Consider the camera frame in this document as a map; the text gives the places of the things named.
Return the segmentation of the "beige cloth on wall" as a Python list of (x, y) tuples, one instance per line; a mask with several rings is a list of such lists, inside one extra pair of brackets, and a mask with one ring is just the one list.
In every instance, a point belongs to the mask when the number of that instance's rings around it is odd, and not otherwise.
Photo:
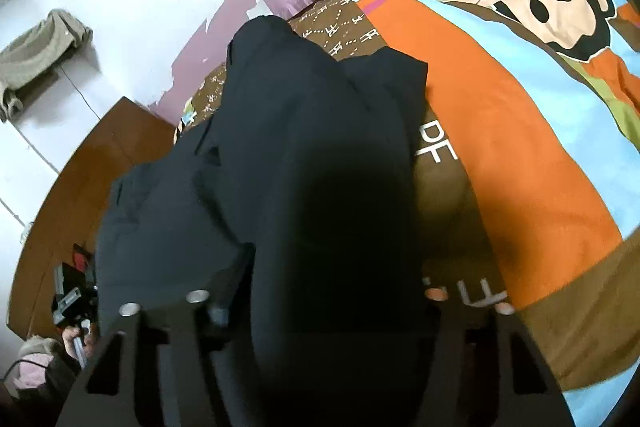
[(70, 52), (81, 49), (92, 34), (70, 12), (54, 9), (6, 46), (1, 51), (1, 121), (11, 121), (23, 110), (18, 92)]

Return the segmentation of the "large black garment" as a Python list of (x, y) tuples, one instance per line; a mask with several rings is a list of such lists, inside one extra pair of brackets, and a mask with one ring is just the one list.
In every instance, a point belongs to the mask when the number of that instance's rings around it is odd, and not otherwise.
[(244, 298), (256, 426), (412, 426), (428, 325), (413, 163), (427, 65), (337, 60), (275, 16), (232, 38), (220, 107), (117, 180), (99, 317)]

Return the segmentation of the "brown patterned cartoon bedspread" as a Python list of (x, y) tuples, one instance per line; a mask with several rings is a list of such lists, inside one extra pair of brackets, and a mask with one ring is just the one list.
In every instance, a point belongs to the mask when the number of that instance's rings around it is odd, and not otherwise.
[(337, 58), (422, 58), (426, 283), (510, 303), (578, 426), (639, 421), (639, 14), (630, 0), (322, 0)]

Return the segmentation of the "wooden headboard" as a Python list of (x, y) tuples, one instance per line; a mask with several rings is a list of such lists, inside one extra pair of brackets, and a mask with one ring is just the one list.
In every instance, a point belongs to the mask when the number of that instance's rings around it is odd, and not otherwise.
[(6, 326), (18, 337), (58, 335), (51, 317), (53, 272), (73, 246), (93, 251), (112, 183), (172, 147), (174, 126), (121, 98), (82, 141), (44, 200), (13, 277)]

